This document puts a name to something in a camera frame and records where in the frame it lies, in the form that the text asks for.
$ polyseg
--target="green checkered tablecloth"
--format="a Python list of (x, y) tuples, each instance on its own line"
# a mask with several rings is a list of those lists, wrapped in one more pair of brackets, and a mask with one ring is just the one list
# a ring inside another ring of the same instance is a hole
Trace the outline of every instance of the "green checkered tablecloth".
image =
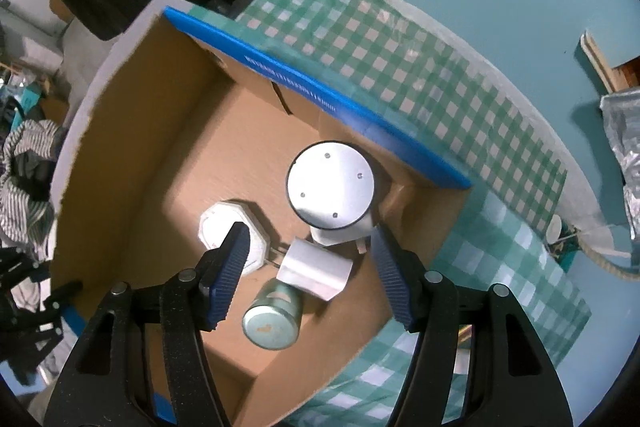
[(559, 158), (465, 57), (384, 0), (254, 0), (238, 22), (340, 73), (343, 94), (546, 230), (566, 177)]
[[(485, 187), (475, 187), (430, 269), (458, 285), (486, 290), (506, 284), (538, 332), (554, 365), (580, 335), (591, 312), (578, 288), (546, 253), (540, 238)], [(294, 427), (386, 425), (414, 352), (417, 334), (389, 321), (340, 375), (287, 422)], [(466, 375), (454, 375), (444, 422), (460, 416)]]

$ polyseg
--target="striped cloth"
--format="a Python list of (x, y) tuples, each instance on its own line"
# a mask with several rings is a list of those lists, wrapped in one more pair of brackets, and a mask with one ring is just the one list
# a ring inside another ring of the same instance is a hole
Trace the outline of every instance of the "striped cloth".
[(46, 259), (47, 237), (54, 220), (49, 201), (34, 201), (14, 183), (13, 159), (33, 152), (43, 160), (56, 160), (60, 127), (50, 120), (27, 120), (11, 131), (2, 148), (4, 173), (0, 176), (0, 228), (9, 240), (26, 247), (38, 261)]

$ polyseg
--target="cardboard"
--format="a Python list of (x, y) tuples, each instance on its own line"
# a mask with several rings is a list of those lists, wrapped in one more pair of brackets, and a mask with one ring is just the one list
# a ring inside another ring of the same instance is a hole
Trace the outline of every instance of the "cardboard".
[[(135, 23), (130, 32), (141, 27)], [(374, 213), (405, 248), (431, 262), (463, 206), (464, 190), (436, 187), (300, 93), (274, 86), (225, 53), (213, 49), (212, 57), (210, 44), (194, 41), (164, 16), (144, 31), (136, 38), (125, 34), (114, 48), (112, 54), (124, 58), (117, 67), (106, 61), (101, 71), (110, 74), (88, 96), (89, 109), (81, 107), (81, 132), (80, 124), (72, 126), (63, 150), (63, 158), (69, 150), (74, 156), (52, 283), (84, 282), (76, 307), (85, 318), (116, 281), (144, 287), (194, 266), (203, 253), (200, 214), (217, 201), (248, 204), (272, 245), (307, 237), (308, 226), (287, 203), (285, 176), (302, 149), (323, 139), (350, 142), (368, 155), (380, 181)], [(345, 290), (329, 303), (306, 297), (292, 347), (267, 351), (242, 333), (242, 314), (275, 276), (271, 266), (242, 278), (226, 320), (202, 334), (236, 427), (277, 423), (338, 375), (391, 317), (372, 260), (351, 250), (356, 264)], [(148, 327), (147, 336), (152, 383), (167, 396), (158, 327)]]
[(47, 120), (52, 120), (58, 125), (65, 122), (66, 113), (69, 110), (69, 104), (65, 100), (60, 100), (55, 96), (47, 96), (38, 100), (38, 105)]
[(73, 20), (74, 15), (71, 10), (66, 7), (61, 0), (49, 0), (49, 9), (61, 20), (69, 23)]

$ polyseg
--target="metal bolt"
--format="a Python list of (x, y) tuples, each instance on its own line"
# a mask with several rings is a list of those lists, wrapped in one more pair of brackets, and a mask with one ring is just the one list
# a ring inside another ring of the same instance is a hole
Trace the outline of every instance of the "metal bolt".
[(187, 268), (178, 273), (178, 279), (182, 282), (193, 281), (196, 278), (196, 270), (193, 268)]
[(424, 274), (424, 278), (433, 284), (438, 284), (439, 282), (442, 282), (442, 273), (436, 272), (436, 270), (429, 270)]
[(126, 282), (116, 282), (111, 288), (112, 295), (121, 295), (127, 291), (127, 283)]
[(506, 297), (509, 295), (509, 289), (504, 284), (497, 284), (494, 286), (494, 293), (498, 297)]

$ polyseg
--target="green jar lid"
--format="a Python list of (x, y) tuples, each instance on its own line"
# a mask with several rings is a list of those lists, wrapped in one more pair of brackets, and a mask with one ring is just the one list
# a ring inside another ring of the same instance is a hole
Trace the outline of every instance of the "green jar lid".
[(298, 339), (299, 321), (285, 310), (270, 306), (255, 306), (242, 318), (247, 338), (263, 349), (285, 349)]

